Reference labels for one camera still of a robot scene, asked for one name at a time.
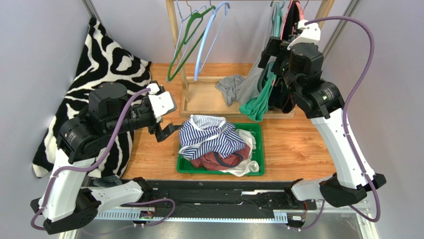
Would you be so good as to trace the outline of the grey tank top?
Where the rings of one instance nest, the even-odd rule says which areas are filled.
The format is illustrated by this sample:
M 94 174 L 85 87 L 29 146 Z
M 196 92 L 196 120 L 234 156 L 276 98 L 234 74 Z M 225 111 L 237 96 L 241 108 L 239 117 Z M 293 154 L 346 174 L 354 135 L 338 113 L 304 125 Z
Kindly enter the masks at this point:
M 246 77 L 239 74 L 227 76 L 222 78 L 215 85 L 215 88 L 222 93 L 224 101 L 228 107 L 234 102 L 238 102 L 240 105 L 243 105 L 249 100 L 258 97 L 260 94 L 259 83 L 261 81 L 263 69 L 258 67 L 258 65 L 262 57 L 262 52 L 271 36 L 272 17 L 275 5 L 275 1 L 270 3 L 271 10 L 269 12 L 267 28 L 266 31 L 261 34 L 263 41 L 259 48 L 257 58 L 248 75 Z

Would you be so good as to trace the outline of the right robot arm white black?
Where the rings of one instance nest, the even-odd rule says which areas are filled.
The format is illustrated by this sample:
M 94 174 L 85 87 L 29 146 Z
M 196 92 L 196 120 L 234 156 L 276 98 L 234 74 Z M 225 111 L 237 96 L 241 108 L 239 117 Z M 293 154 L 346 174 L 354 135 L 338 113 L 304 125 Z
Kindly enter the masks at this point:
M 324 200 L 338 208 L 359 203 L 368 192 L 386 183 L 383 174 L 367 164 L 343 118 L 344 99 L 338 87 L 322 78 L 323 54 L 313 43 L 294 43 L 271 37 L 262 52 L 259 67 L 275 57 L 272 72 L 283 82 L 293 103 L 319 131 L 336 172 L 330 176 L 298 179 L 285 188 L 291 203 Z

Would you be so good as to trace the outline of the red tank top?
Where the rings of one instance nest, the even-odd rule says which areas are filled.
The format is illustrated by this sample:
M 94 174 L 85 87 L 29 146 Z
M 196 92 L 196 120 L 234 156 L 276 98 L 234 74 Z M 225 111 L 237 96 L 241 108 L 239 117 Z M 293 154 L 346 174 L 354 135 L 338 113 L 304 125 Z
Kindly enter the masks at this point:
M 221 171 L 238 166 L 242 161 L 248 159 L 250 152 L 251 147 L 246 145 L 244 149 L 236 151 L 226 158 L 223 158 L 218 152 L 209 152 L 200 158 L 190 160 L 190 163 L 196 169 L 204 167 L 210 171 Z

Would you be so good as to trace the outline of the light blue plastic hanger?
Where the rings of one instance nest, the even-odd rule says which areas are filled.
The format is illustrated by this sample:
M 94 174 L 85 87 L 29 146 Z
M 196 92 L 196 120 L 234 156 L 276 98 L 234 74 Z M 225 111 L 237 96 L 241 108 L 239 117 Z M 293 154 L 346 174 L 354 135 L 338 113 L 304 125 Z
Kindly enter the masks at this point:
M 218 4 L 212 11 L 212 14 L 209 18 L 209 21 L 205 27 L 203 36 L 201 37 L 201 42 L 197 54 L 197 59 L 195 63 L 195 71 L 194 71 L 194 81 L 196 82 L 199 79 L 200 73 L 203 71 L 203 68 L 206 64 L 207 59 L 209 58 L 209 55 L 215 45 L 216 39 L 222 29 L 222 26 L 227 18 L 228 12 L 231 9 L 230 3 L 228 1 L 222 1 L 220 4 Z M 209 48 L 206 48 L 207 40 L 210 39 L 209 34 L 212 25 L 215 22 L 216 17 L 219 13 L 223 13 L 223 19 L 221 21 L 221 24 L 216 31 L 214 38 L 209 46 Z

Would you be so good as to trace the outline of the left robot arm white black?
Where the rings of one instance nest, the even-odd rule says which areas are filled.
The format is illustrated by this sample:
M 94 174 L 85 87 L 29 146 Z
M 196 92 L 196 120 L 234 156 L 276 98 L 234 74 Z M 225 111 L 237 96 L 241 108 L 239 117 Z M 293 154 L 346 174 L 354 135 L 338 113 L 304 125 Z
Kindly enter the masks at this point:
M 49 235 L 77 230 L 97 214 L 118 206 L 151 206 L 152 187 L 141 177 L 108 188 L 83 188 L 86 175 L 107 157 L 120 134 L 147 128 L 158 142 L 179 126 L 160 126 L 162 117 L 176 110 L 172 94 L 156 82 L 129 96 L 120 83 L 104 83 L 89 93 L 89 103 L 66 121 L 57 138 L 54 167 L 41 198 L 31 201 L 43 216 L 41 231 Z

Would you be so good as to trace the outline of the navy maroon tank top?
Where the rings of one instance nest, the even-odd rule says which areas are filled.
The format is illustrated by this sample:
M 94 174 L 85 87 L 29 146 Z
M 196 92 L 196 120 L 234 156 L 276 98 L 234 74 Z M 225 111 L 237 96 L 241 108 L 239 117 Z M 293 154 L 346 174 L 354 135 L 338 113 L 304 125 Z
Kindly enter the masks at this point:
M 290 113 L 295 107 L 282 77 L 277 76 L 268 101 L 268 105 L 270 107 L 281 109 L 282 113 L 284 114 Z

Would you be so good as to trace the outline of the zebra print blanket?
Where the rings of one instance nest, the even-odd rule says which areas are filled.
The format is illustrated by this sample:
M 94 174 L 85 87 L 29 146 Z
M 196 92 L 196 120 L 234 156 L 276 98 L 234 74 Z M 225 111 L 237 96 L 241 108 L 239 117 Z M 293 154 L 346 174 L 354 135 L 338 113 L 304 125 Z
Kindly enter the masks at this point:
M 60 128 L 88 105 L 91 91 L 104 83 L 120 83 L 132 96 L 151 83 L 150 66 L 150 61 L 134 56 L 110 38 L 100 21 L 92 17 L 75 78 L 33 158 L 32 170 L 35 176 L 42 178 L 52 171 Z

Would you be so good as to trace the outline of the light blue wire hanger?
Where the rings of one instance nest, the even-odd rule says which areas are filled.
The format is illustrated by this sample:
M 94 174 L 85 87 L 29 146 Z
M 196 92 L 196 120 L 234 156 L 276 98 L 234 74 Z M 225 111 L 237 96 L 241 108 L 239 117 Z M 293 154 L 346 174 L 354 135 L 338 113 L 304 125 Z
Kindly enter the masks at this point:
M 177 8 L 178 15 L 180 18 L 180 28 L 178 30 L 177 42 L 175 45 L 175 51 L 173 59 L 170 63 L 168 69 L 167 80 L 172 81 L 177 74 L 182 70 L 188 58 L 194 51 L 197 43 L 190 48 L 190 44 L 194 38 L 196 31 L 198 30 L 199 23 L 197 26 L 193 26 L 196 19 L 203 20 L 203 17 L 198 10 L 192 9 L 192 7 L 186 2 L 187 6 L 190 8 L 190 13 L 187 16 L 183 16 L 179 2 L 176 0 L 173 6 Z

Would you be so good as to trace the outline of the teal plastic hanger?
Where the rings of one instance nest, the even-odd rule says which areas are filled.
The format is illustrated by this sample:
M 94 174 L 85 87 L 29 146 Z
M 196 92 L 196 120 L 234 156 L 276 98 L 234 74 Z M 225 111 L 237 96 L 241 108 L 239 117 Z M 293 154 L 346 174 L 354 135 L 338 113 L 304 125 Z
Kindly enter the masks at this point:
M 271 13 L 271 36 L 279 37 L 282 32 L 283 25 L 283 8 L 286 4 L 286 0 L 283 0 L 282 3 L 278 1 L 271 1 L 270 7 L 272 9 Z

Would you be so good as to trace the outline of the pink plastic hanger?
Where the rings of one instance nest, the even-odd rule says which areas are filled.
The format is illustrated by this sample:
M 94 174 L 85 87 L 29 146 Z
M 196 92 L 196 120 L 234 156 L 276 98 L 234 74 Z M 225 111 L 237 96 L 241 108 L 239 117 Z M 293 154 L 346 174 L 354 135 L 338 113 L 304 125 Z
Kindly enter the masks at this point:
M 291 0 L 288 6 L 288 11 L 283 18 L 280 38 L 289 41 L 291 36 L 297 31 L 297 24 L 304 19 L 304 11 L 298 0 Z

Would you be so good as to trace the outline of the blue white striped tank top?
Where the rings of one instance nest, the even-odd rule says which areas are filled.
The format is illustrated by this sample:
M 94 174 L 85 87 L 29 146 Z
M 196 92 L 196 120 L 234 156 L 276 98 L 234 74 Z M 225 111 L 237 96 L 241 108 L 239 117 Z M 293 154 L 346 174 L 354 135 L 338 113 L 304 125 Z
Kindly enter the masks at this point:
M 178 153 L 187 160 L 198 159 L 210 152 L 227 157 L 246 147 L 235 132 L 235 125 L 224 117 L 191 115 L 179 130 Z

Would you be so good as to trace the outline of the green plastic hanger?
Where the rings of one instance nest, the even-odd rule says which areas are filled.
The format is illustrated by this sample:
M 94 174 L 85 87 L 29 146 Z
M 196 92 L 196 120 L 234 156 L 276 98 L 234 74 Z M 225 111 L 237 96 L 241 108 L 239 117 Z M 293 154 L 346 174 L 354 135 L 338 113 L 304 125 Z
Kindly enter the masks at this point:
M 201 23 L 204 20 L 204 17 L 216 10 L 216 6 L 212 5 L 210 7 L 206 7 L 205 5 L 200 7 L 197 10 L 191 12 L 189 16 L 186 18 L 182 18 L 182 26 L 185 26 L 184 33 L 182 30 L 179 31 L 178 35 L 178 44 L 176 50 L 174 52 L 174 58 L 170 63 L 170 67 L 167 73 L 167 82 L 171 82 L 176 75 L 181 71 L 182 67 L 185 65 L 186 61 L 194 51 L 194 49 L 199 44 L 202 39 L 204 32 L 203 31 L 200 37 L 196 40 L 194 45 L 189 48 L 190 43 L 193 41 L 195 33 L 198 31 Z

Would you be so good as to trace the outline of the green plastic tray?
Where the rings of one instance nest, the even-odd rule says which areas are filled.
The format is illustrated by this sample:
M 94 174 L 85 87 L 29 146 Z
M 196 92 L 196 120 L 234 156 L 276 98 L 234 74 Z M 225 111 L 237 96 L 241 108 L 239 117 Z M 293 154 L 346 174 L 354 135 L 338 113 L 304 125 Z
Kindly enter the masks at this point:
M 262 128 L 258 123 L 246 122 L 232 122 L 236 129 L 249 131 L 256 140 L 256 148 L 252 150 L 252 161 L 258 163 L 259 170 L 257 172 L 249 172 L 247 176 L 262 176 L 265 173 L 264 162 L 264 147 L 262 139 Z M 176 162 L 176 170 L 178 173 L 185 174 L 215 174 L 215 175 L 231 175 L 229 172 L 207 170 L 204 167 L 196 169 L 190 161 L 186 160 L 183 156 L 178 155 Z

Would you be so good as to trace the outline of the green tank top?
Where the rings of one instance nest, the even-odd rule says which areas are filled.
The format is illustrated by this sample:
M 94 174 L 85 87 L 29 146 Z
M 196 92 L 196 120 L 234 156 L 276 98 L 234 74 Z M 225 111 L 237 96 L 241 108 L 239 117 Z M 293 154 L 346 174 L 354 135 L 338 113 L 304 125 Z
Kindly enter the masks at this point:
M 247 103 L 239 107 L 239 111 L 251 121 L 262 122 L 264 115 L 270 109 L 268 101 L 277 78 L 271 71 L 273 66 L 274 62 L 268 63 L 264 68 L 262 76 L 259 78 L 260 86 L 262 86 L 259 96 L 250 99 Z

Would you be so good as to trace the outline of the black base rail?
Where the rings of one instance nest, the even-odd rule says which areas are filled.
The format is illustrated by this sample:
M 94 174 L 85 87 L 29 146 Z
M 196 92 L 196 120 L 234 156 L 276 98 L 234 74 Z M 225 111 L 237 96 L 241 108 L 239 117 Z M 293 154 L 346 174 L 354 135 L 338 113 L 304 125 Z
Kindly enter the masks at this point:
M 317 199 L 296 201 L 288 195 L 291 183 L 272 181 L 178 181 L 148 180 L 152 187 L 142 199 L 144 206 L 119 203 L 114 209 L 137 210 L 130 219 L 259 222 L 300 224 L 294 220 L 305 211 L 320 211 Z

